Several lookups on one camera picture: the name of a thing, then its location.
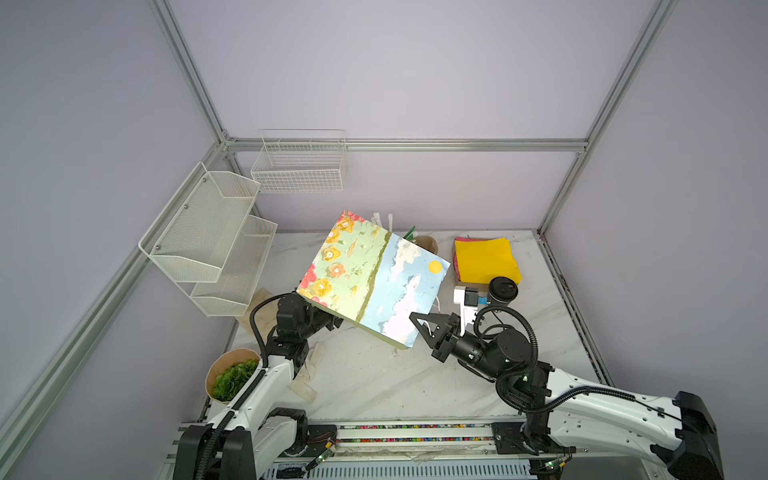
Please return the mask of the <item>paper coffee cup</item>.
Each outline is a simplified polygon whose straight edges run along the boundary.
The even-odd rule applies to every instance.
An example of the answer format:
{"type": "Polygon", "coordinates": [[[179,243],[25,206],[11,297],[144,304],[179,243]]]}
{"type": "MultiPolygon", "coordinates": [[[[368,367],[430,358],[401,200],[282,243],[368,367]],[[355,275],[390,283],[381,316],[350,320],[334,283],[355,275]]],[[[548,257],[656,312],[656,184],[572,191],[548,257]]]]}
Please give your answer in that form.
{"type": "Polygon", "coordinates": [[[514,280],[497,276],[488,284],[487,302],[489,305],[508,306],[518,294],[518,285],[514,280]]]}

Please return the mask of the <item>painted paper gift bag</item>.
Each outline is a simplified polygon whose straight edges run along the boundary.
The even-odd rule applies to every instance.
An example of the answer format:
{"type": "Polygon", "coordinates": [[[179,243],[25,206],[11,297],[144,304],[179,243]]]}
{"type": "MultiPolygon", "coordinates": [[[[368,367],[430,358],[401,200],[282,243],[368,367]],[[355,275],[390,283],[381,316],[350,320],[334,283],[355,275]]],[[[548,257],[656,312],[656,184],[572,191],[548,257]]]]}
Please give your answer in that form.
{"type": "Polygon", "coordinates": [[[449,261],[351,211],[343,211],[297,286],[311,304],[400,349],[428,314],[449,261]]]}

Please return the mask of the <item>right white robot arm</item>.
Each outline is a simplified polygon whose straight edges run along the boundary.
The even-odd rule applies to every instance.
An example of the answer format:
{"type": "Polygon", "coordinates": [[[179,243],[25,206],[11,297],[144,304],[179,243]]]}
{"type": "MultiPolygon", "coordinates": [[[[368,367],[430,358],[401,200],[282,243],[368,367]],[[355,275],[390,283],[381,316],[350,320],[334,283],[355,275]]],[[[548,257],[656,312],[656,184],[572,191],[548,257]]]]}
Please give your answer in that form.
{"type": "Polygon", "coordinates": [[[595,450],[652,462],[676,479],[723,478],[717,428],[699,396],[631,393],[556,368],[540,360],[528,320],[507,306],[480,309],[467,330],[456,314],[413,312],[410,320],[434,358],[455,357],[523,415],[493,423],[498,453],[559,456],[541,466],[539,476],[595,450]]]}

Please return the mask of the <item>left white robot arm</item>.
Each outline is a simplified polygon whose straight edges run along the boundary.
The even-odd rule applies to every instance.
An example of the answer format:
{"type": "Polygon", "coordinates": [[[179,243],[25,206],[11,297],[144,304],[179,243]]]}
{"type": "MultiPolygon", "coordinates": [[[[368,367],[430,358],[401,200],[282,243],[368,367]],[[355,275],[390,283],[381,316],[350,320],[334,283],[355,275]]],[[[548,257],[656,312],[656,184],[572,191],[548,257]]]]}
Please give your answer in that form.
{"type": "Polygon", "coordinates": [[[259,366],[213,420],[187,427],[179,440],[173,479],[261,479],[278,457],[314,452],[304,466],[281,470],[280,479],[304,478],[336,450],[338,429],[313,437],[301,409],[276,407],[309,355],[308,339],[343,319],[296,292],[270,297],[248,315],[259,347],[259,366]]]}

